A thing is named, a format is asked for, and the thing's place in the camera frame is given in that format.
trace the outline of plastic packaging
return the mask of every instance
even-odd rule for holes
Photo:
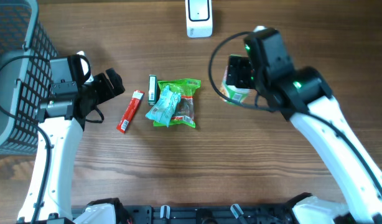
[[[186,124],[195,128],[193,94],[201,87],[201,81],[191,78],[158,81],[158,86],[161,90],[169,86],[171,91],[181,94],[181,101],[177,105],[169,125]],[[162,124],[154,122],[154,126],[162,126]]]
[[[250,89],[242,89],[242,88],[237,88],[235,86],[227,85],[226,80],[227,80],[227,68],[226,68],[226,71],[224,72],[224,77],[221,83],[220,91],[222,94],[229,97],[230,99],[242,103],[246,99],[246,97],[248,97]]]
[[[140,101],[144,95],[143,91],[135,90],[133,96],[130,100],[129,106],[124,112],[121,122],[116,126],[116,129],[124,134],[126,128],[128,127],[130,121],[133,119],[134,114],[136,113],[137,108],[140,106]]]
[[[180,102],[180,98],[180,93],[174,93],[170,91],[169,86],[166,86],[158,102],[146,114],[146,118],[154,120],[154,123],[158,122],[160,126],[169,127],[170,119]]]

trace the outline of mesh basket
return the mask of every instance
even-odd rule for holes
[[[42,55],[47,59],[57,56],[57,50],[38,20],[38,12],[36,0],[0,0],[0,63],[18,54]],[[17,82],[18,88],[8,88],[12,98],[6,108],[21,119],[37,123],[35,109],[39,100],[47,97],[52,81],[50,65],[37,59],[22,59],[12,64],[7,66],[10,72],[2,71],[0,76],[8,78],[16,73],[13,82],[18,78],[21,82]],[[0,103],[3,105],[6,101],[0,100]],[[33,127],[2,116],[0,130],[0,154],[36,152],[37,131]]]

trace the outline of wire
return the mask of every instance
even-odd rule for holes
[[[101,124],[104,121],[104,115],[100,111],[100,109],[97,108],[97,106],[95,108],[95,111],[98,113],[98,115],[100,116],[101,120],[89,120],[89,119],[86,119],[86,121],[89,122],[89,123]]]
[[[8,60],[6,63],[4,63],[2,66],[0,66],[0,72],[9,63],[11,63],[11,62],[13,62],[15,60],[24,59],[24,58],[39,59],[39,60],[43,60],[45,62],[49,62],[49,60],[47,60],[46,58],[39,57],[39,56],[30,56],[30,55],[18,56],[18,57],[14,57],[14,58]],[[39,215],[39,211],[40,211],[41,204],[42,204],[42,199],[43,199],[43,196],[44,196],[44,191],[45,191],[45,188],[46,188],[47,175],[48,175],[49,169],[50,169],[50,158],[51,158],[50,139],[47,136],[46,132],[43,131],[43,129],[40,128],[38,125],[36,125],[36,124],[26,120],[26,119],[18,118],[17,117],[18,114],[16,114],[16,115],[11,114],[10,112],[6,111],[1,105],[0,105],[0,111],[2,113],[4,113],[5,115],[7,115],[8,117],[15,119],[16,121],[24,122],[25,124],[28,124],[29,126],[34,127],[43,136],[44,141],[46,143],[46,162],[45,162],[45,166],[44,166],[42,181],[41,181],[41,184],[40,184],[39,194],[37,195],[35,211],[34,211],[34,214],[32,216],[32,220],[31,220],[31,223],[33,224],[33,223],[35,223],[36,218]]]
[[[257,91],[256,96],[254,97],[254,106],[257,108],[259,107],[259,105],[258,105],[259,96],[260,96],[260,93]]]
[[[294,110],[294,109],[291,109],[291,108],[267,108],[267,107],[261,107],[261,106],[257,106],[256,105],[249,105],[249,104],[242,104],[238,101],[235,101],[235,100],[232,100],[230,99],[229,97],[225,96],[224,94],[222,94],[219,89],[217,88],[217,86],[215,85],[215,82],[213,81],[213,77],[212,77],[212,65],[213,65],[213,59],[215,58],[217,52],[229,41],[239,37],[239,36],[242,36],[242,35],[248,35],[250,34],[251,32],[240,32],[240,33],[237,33],[237,34],[234,34],[232,35],[231,37],[228,37],[226,38],[225,40],[223,40],[216,48],[215,50],[213,51],[212,55],[210,56],[210,61],[209,61],[209,66],[208,66],[208,75],[209,75],[209,80],[210,80],[210,84],[212,85],[213,89],[215,90],[215,92],[221,96],[223,99],[225,99],[226,101],[229,101],[230,103],[233,103],[235,105],[238,105],[238,106],[241,106],[241,107],[244,107],[244,108],[247,108],[247,109],[253,109],[253,110],[260,110],[260,111],[269,111],[269,112],[275,112],[275,111],[280,111],[282,113],[301,113],[301,114],[304,114],[304,115],[307,115],[307,116],[310,116],[311,118],[314,118],[322,123],[324,123],[325,125],[327,125],[328,127],[330,127],[333,131],[335,131],[336,135],[343,139],[346,143],[346,145],[353,151],[353,153],[356,155],[357,159],[360,161],[361,165],[364,167],[364,169],[366,170],[366,172],[368,173],[368,175],[370,176],[374,186],[376,187],[377,191],[379,192],[379,195],[381,198],[382,198],[382,186],[380,185],[378,179],[376,178],[375,174],[373,173],[373,171],[371,170],[371,168],[369,167],[369,165],[366,163],[364,157],[360,154],[360,152],[358,151],[358,149],[353,145],[353,143],[346,137],[346,135],[341,131],[339,130],[337,127],[335,127],[332,123],[328,122],[327,120],[321,118],[320,116],[317,116],[317,115],[314,115],[314,114],[311,114],[309,113],[308,111],[297,111],[297,110]]]

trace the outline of red stick pack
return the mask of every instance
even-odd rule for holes
[[[133,96],[130,100],[129,106],[126,109],[126,112],[124,112],[124,115],[122,116],[121,122],[119,122],[119,124],[116,126],[116,129],[118,129],[123,134],[126,128],[128,127],[130,121],[133,119],[137,108],[139,108],[139,104],[143,95],[144,95],[143,91],[140,91],[140,90],[134,91]]]

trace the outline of wooden table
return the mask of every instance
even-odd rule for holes
[[[279,29],[295,65],[317,68],[350,126],[382,169],[382,1],[213,2],[214,34],[189,39],[183,1],[41,4],[39,18],[61,55],[84,50],[94,74],[115,68],[126,92],[100,106],[103,124],[86,124],[73,175],[74,206],[108,197],[126,205],[230,205],[285,202],[311,192],[344,201],[312,146],[280,114],[228,105],[212,90],[209,56],[231,34],[256,25]],[[220,84],[231,53],[214,64]],[[115,129],[133,90],[161,80],[201,79],[197,128],[154,128],[144,100],[129,131]],[[0,223],[13,223],[34,156],[0,156]]]

